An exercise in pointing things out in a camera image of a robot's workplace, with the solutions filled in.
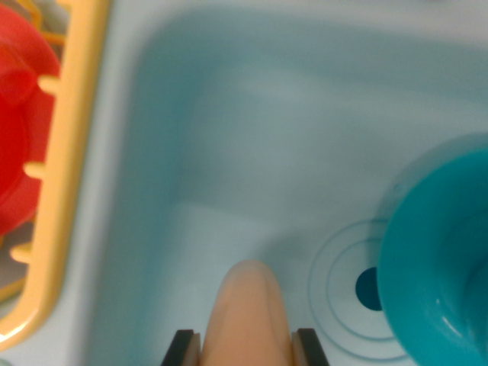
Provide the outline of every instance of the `light blue sink basin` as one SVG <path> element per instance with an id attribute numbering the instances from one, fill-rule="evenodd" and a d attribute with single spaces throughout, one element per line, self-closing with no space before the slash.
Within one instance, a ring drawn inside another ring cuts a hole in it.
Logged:
<path id="1" fill-rule="evenodd" d="M 107 185 L 110 207 L 92 208 L 84 364 L 160 364 L 176 329 L 204 333 L 225 273 L 256 258 L 291 330 L 316 328 L 332 366 L 412 365 L 383 312 L 355 297 L 359 274 L 315 273 L 332 259 L 375 267 L 378 223 L 406 192 L 488 142 L 486 49 L 259 6 L 147 2 L 125 21 L 128 3 L 111 15 L 83 186 Z"/>

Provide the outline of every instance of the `teal cup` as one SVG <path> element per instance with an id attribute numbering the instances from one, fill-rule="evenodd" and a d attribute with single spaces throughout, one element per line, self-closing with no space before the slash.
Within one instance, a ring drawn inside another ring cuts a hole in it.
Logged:
<path id="1" fill-rule="evenodd" d="M 377 270 L 393 333 L 420 365 L 488 365 L 488 149 L 411 190 L 387 227 Z"/>

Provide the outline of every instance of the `yellow dish rack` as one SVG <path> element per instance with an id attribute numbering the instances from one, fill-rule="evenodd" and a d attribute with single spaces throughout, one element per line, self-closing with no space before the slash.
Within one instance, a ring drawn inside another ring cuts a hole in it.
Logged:
<path id="1" fill-rule="evenodd" d="M 67 35 L 41 31 L 43 15 L 32 0 L 17 0 L 47 42 L 65 45 L 60 77 L 38 85 L 56 97 L 45 162 L 28 162 L 27 175 L 43 181 L 33 239 L 12 248 L 28 264 L 27 275 L 0 289 L 0 301 L 21 293 L 0 319 L 0 351 L 22 342 L 50 315 L 63 284 L 85 143 L 97 85 L 109 0 L 58 0 L 70 12 Z"/>

